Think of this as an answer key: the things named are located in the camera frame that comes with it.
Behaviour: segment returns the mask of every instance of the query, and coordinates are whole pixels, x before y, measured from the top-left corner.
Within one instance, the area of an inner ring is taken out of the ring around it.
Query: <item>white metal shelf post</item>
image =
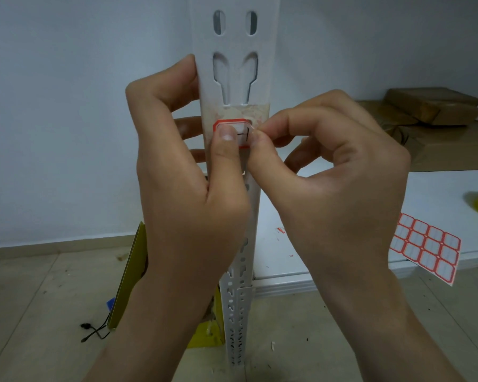
[[[280,0],[190,0],[206,153],[223,123],[237,130],[252,213],[244,243],[220,280],[230,366],[244,367],[261,190],[246,168],[248,136],[269,115]],[[211,177],[210,159],[207,172]]]

